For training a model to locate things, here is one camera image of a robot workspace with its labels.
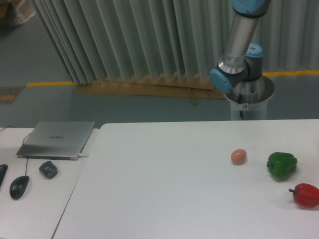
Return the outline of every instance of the vertical blinds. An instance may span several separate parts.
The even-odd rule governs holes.
[[[230,0],[32,0],[76,84],[160,74],[208,77],[223,54]],[[252,42],[266,71],[319,69],[319,1],[272,0]]]

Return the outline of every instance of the green bell pepper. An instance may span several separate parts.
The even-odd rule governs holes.
[[[297,159],[290,153],[272,153],[267,161],[270,173],[276,178],[286,178],[297,167]]]

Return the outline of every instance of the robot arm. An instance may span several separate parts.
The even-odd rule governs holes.
[[[262,48],[250,43],[258,19],[269,7],[271,0],[232,0],[236,12],[226,51],[210,72],[214,86],[224,92],[230,91],[245,79],[261,76]]]

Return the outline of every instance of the laptop lid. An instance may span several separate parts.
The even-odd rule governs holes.
[[[93,130],[92,121],[41,121],[24,141],[18,157],[77,159]]]

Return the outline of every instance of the bell pepper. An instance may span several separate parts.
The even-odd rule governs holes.
[[[290,153],[272,153],[267,161],[270,173],[279,179],[290,176],[297,167],[297,159]]]
[[[290,188],[289,192],[293,193],[294,201],[301,206],[315,207],[319,205],[319,189],[311,184],[298,184],[294,190]]]

